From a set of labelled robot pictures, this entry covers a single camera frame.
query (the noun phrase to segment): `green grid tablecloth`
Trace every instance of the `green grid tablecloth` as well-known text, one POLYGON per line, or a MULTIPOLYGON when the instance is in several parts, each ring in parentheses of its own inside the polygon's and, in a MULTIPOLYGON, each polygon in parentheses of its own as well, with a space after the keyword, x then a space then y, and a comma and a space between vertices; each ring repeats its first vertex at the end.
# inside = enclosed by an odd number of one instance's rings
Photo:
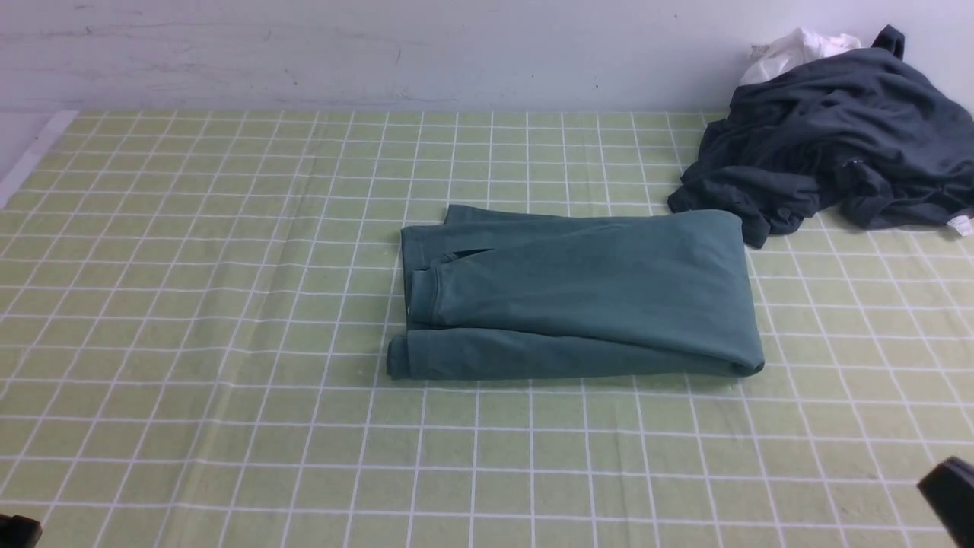
POLYGON ((397 382, 447 203, 662 215, 698 113, 87 112, 0 212, 0 512, 42 546, 948 546, 972 240, 834 215, 749 252, 742 382, 397 382))

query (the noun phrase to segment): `white wall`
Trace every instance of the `white wall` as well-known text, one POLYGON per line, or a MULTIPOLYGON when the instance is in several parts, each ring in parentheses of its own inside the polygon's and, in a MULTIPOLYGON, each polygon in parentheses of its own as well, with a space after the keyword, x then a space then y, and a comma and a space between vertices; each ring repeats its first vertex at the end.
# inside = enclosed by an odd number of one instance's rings
POLYGON ((5 0, 0 110, 713 108, 752 43, 887 22, 974 107, 970 0, 5 0))

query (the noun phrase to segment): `green sweatpants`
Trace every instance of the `green sweatpants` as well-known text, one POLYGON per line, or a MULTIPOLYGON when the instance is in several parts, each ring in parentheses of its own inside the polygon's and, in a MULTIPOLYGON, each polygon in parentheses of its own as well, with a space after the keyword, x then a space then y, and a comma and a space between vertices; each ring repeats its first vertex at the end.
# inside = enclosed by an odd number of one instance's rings
POLYGON ((407 332, 392 378, 695 372, 764 356, 740 219, 719 211, 565 218, 451 206, 402 230, 407 332))

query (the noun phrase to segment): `white cloth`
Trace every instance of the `white cloth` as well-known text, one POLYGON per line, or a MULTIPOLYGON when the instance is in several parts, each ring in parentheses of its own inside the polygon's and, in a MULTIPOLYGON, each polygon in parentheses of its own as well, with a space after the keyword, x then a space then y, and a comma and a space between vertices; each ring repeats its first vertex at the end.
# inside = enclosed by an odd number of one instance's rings
POLYGON ((796 28, 768 45, 757 62, 740 79, 740 85, 761 84, 816 59, 830 58, 862 47, 855 36, 822 36, 805 28, 796 28))

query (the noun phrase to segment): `clothing tag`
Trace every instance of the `clothing tag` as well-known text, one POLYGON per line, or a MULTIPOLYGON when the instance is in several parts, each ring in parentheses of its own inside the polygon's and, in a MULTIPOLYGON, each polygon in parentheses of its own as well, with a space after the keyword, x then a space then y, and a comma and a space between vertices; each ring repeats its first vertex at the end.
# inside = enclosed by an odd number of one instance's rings
POLYGON ((958 215, 947 221, 947 224, 952 226, 961 237, 974 234, 974 227, 971 226, 971 219, 967 218, 967 215, 958 215))

